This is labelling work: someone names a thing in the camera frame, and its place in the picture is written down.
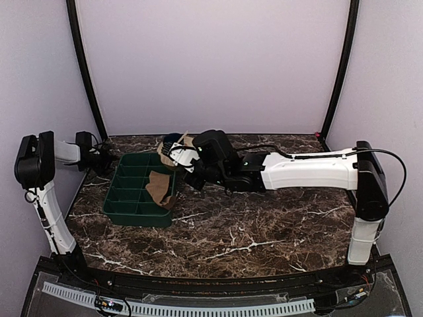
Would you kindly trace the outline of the green plastic divided tray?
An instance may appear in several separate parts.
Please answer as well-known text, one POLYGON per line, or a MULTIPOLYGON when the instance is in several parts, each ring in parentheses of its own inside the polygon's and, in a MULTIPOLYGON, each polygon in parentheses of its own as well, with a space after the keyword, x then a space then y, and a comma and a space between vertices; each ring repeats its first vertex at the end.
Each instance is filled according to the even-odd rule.
POLYGON ((154 202, 147 190, 154 172, 164 187, 164 200, 175 197, 175 172, 169 170, 157 153, 130 153, 120 159, 103 203, 103 213, 115 225, 169 227, 172 211, 154 202))

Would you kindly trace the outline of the tan brown sock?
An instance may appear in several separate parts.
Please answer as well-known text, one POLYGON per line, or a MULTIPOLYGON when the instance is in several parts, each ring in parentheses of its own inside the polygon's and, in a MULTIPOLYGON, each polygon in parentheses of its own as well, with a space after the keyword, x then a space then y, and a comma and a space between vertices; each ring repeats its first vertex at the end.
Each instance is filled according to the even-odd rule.
POLYGON ((175 204, 176 197, 168 194, 171 188, 171 176, 151 171, 149 174, 149 183, 145 189, 151 196, 156 205, 166 210, 171 210, 175 204))

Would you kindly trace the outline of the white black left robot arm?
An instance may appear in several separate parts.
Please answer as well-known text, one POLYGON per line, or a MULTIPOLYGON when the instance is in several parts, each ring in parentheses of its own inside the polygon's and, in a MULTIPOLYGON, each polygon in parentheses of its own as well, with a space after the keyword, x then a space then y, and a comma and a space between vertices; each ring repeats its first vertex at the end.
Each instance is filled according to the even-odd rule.
POLYGON ((15 178, 25 191, 24 199, 38 214, 51 251, 57 255, 72 254, 77 243, 57 200, 56 163, 75 166, 80 172, 92 170, 98 175, 108 174, 116 157, 107 145, 94 145, 94 140, 88 131, 76 133, 73 143, 57 141, 53 131, 45 131, 23 137, 17 153, 15 178))

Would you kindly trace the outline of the striped cream red sock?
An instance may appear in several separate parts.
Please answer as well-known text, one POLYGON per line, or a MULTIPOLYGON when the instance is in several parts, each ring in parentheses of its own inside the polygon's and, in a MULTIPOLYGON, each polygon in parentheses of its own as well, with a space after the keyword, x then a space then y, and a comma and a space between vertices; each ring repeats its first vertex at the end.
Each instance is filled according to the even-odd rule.
POLYGON ((189 139, 186 134, 180 133, 170 133, 164 136, 157 148, 157 153, 160 156, 161 162, 169 168, 191 168, 192 165, 179 164, 175 160, 175 156, 179 155, 181 151, 196 150, 192 144, 189 143, 191 140, 192 139, 189 139))

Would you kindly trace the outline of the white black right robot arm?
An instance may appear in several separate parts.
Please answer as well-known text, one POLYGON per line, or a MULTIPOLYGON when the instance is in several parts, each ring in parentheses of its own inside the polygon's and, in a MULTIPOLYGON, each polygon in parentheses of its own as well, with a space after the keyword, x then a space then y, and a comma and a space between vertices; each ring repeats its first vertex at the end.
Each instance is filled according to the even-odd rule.
POLYGON ((282 188, 340 188, 356 194, 355 218, 347 264, 337 273, 345 287, 363 275, 377 233, 394 202, 387 195, 385 174, 375 156, 378 151, 360 141, 352 149, 280 154, 249 153, 208 142, 196 147, 175 147, 172 160, 186 169, 186 182, 201 190, 206 182, 228 192, 265 192, 282 188))

